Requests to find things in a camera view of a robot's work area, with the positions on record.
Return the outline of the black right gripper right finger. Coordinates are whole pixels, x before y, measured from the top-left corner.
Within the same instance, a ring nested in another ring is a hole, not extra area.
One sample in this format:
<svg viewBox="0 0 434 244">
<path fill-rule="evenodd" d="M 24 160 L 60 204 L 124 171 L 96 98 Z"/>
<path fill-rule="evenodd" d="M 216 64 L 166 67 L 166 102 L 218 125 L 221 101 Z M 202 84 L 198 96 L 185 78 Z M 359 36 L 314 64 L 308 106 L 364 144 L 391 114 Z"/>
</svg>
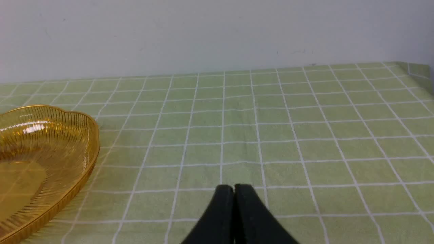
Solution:
<svg viewBox="0 0 434 244">
<path fill-rule="evenodd" d="M 236 244 L 299 243 L 271 214 L 251 185 L 235 185 L 235 206 Z"/>
</svg>

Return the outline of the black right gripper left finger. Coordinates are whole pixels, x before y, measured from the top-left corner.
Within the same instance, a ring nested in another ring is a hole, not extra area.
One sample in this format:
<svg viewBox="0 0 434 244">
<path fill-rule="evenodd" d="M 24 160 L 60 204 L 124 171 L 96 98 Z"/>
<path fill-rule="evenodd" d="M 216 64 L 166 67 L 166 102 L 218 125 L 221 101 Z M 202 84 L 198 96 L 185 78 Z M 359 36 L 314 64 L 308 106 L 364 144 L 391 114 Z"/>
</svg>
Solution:
<svg viewBox="0 0 434 244">
<path fill-rule="evenodd" d="M 182 243 L 232 244 L 233 209 L 233 188 L 226 184 L 218 185 L 206 210 Z"/>
</svg>

